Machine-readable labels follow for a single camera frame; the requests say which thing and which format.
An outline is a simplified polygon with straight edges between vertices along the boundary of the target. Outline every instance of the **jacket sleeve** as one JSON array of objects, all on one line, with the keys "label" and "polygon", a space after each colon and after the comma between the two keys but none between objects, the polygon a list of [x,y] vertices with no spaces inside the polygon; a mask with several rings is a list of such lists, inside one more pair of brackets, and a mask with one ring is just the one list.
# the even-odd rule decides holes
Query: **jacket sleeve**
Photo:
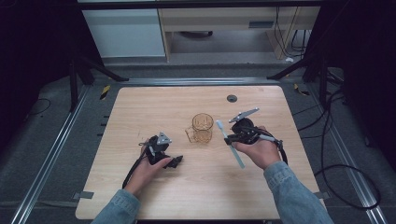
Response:
[{"label": "jacket sleeve", "polygon": [[285,162],[270,165],[264,176],[283,223],[333,223],[317,196],[297,179]]},{"label": "jacket sleeve", "polygon": [[92,224],[134,223],[139,208],[140,202],[134,195],[125,189],[119,189]]}]

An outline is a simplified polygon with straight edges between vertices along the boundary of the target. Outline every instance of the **person's hand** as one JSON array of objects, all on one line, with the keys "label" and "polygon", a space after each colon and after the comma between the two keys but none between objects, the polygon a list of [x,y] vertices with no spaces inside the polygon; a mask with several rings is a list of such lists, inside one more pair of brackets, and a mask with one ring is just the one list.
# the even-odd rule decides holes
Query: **person's hand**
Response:
[{"label": "person's hand", "polygon": [[[144,151],[146,146],[142,146],[141,152]],[[154,178],[156,174],[158,174],[163,167],[168,164],[172,158],[165,158],[154,165],[149,163],[149,159],[146,157],[143,159],[139,165],[136,167],[132,176],[129,180],[129,183],[125,186],[125,190],[132,193],[135,197],[138,196],[140,191]]]},{"label": "person's hand", "polygon": [[263,170],[271,164],[280,161],[276,144],[270,141],[259,139],[253,145],[233,142],[233,147],[236,150],[247,154],[252,161]]}]

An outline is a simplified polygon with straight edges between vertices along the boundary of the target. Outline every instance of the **wooden table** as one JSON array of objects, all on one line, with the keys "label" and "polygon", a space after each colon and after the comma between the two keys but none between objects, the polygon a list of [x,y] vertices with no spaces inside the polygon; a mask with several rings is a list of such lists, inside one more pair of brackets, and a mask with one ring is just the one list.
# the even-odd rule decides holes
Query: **wooden table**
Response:
[{"label": "wooden table", "polygon": [[[235,103],[227,96],[237,96]],[[207,144],[191,143],[185,129],[207,113],[228,123],[238,112],[258,107],[249,116],[284,141],[290,168],[313,192],[318,185],[306,157],[283,91],[278,86],[137,87],[120,90],[97,151],[77,218],[93,219],[121,188],[140,153],[139,143],[164,132],[173,143],[166,150],[183,155],[176,168],[163,170],[140,196],[138,219],[279,219],[262,170],[246,155],[241,169],[217,126]]]}]

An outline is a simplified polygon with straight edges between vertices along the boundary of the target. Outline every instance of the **gray mat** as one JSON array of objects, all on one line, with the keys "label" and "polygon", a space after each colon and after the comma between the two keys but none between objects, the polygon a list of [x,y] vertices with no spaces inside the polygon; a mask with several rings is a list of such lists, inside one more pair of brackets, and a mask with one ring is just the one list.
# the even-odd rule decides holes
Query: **gray mat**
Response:
[{"label": "gray mat", "polygon": [[[204,69],[191,66],[180,67],[145,67],[112,68],[118,74],[126,77],[236,77],[244,74],[246,76],[262,76],[262,74],[275,74],[281,70],[281,66],[264,69],[262,66],[246,68],[235,65],[234,67],[210,66]],[[316,105],[312,95],[306,96],[295,91],[292,83],[299,82],[300,90],[307,90],[307,86],[294,74],[290,79],[284,78],[279,86],[285,92],[291,113],[296,113],[308,107]],[[105,100],[99,100],[102,89],[106,84],[112,84]],[[74,202],[71,196],[76,191],[82,191],[88,173],[91,169],[96,150],[100,144],[101,137],[97,134],[103,133],[106,123],[105,115],[109,115],[118,89],[122,85],[116,84],[107,77],[96,74],[96,81],[87,95],[87,101],[81,110],[75,126],[64,145],[63,151],[58,158],[47,184],[40,194],[39,201],[61,201]],[[62,127],[69,107],[68,79],[64,78],[48,85],[41,93],[43,97],[51,99],[51,106],[38,116],[30,117],[20,134],[16,135],[14,141],[9,145],[12,153],[9,155],[7,164],[2,168],[0,177],[1,202],[20,201],[35,174],[46,157],[57,132]],[[382,154],[375,148],[364,145],[360,129],[350,114],[346,105],[341,101],[333,104],[332,116],[334,125],[340,130],[346,141],[351,154],[361,169],[367,172],[379,186],[384,205],[384,213],[389,223],[396,222],[392,212],[396,204],[394,197],[396,176],[385,162]],[[294,120],[298,128],[309,124],[318,117],[316,108],[309,109],[301,114],[295,115]],[[320,135],[323,121],[317,125],[300,132],[301,137]],[[320,138],[303,139],[312,170],[320,169]],[[333,148],[332,140],[327,136],[325,142],[326,164],[340,163],[340,159]],[[355,190],[350,184],[346,172],[333,170],[328,174],[329,182],[343,196],[354,203],[359,204]],[[321,176],[317,177],[320,190],[328,191]],[[335,223],[370,223],[364,211],[353,209],[339,199],[332,197],[325,201],[328,211]],[[15,208],[0,208],[1,223],[9,222]],[[74,208],[36,208],[28,218],[28,223],[88,223],[87,220],[78,220],[74,216]]]}]

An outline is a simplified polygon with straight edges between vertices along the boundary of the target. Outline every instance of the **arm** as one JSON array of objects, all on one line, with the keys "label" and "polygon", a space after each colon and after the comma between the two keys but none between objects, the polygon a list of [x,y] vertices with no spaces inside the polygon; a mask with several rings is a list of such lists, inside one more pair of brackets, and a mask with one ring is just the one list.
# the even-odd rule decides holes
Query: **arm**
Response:
[{"label": "arm", "polygon": [[138,195],[171,160],[172,158],[165,158],[151,165],[148,158],[143,159],[134,170],[125,188],[117,191],[92,223],[134,223],[140,208],[140,202],[137,199]]},{"label": "arm", "polygon": [[233,143],[233,146],[264,170],[268,187],[274,194],[276,209],[284,223],[333,223],[320,200],[280,160],[274,143],[259,139],[253,145]]}]

